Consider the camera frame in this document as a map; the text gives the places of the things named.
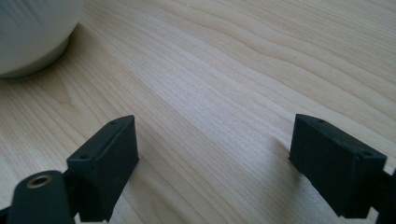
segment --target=black robotic claw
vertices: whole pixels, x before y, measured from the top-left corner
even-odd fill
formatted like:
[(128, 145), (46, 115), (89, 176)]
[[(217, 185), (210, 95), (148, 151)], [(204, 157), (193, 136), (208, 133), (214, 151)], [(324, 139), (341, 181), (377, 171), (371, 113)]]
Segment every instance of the black robotic claw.
[(383, 171), (387, 157), (330, 123), (296, 115), (290, 161), (338, 215), (396, 223), (396, 172)]
[(31, 175), (15, 188), (0, 224), (109, 221), (139, 161), (134, 116), (110, 121), (67, 159), (68, 170)]

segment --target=white container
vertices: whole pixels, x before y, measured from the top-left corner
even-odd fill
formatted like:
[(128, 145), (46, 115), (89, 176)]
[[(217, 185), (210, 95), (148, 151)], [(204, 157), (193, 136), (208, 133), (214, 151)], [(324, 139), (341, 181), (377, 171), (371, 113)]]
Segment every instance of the white container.
[(29, 75), (55, 61), (82, 5), (82, 0), (0, 0), (0, 77)]

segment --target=bowl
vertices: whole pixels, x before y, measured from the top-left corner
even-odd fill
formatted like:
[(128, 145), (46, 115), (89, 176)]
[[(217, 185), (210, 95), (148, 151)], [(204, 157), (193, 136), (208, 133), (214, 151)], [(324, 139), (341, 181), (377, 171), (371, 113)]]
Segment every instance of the bowl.
[(0, 0), (0, 77), (33, 74), (65, 50), (82, 0)]

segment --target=wooden table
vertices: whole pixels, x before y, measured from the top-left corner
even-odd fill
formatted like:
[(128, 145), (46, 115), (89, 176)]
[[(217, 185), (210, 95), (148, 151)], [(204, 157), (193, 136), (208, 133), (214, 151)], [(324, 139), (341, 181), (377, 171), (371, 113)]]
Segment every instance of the wooden table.
[(0, 80), (0, 206), (111, 119), (140, 162), (110, 223), (373, 223), (335, 215), (290, 164), (296, 113), (396, 165), (391, 0), (86, 0), (64, 55)]

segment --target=light wood surface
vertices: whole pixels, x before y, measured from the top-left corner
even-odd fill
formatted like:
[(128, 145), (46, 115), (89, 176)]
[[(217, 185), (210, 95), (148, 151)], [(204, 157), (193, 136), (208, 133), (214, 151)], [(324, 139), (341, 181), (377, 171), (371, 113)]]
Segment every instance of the light wood surface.
[(396, 2), (86, 0), (64, 55), (0, 80), (0, 206), (133, 114), (140, 162), (110, 223), (339, 218), (290, 164), (296, 113), (396, 166)]

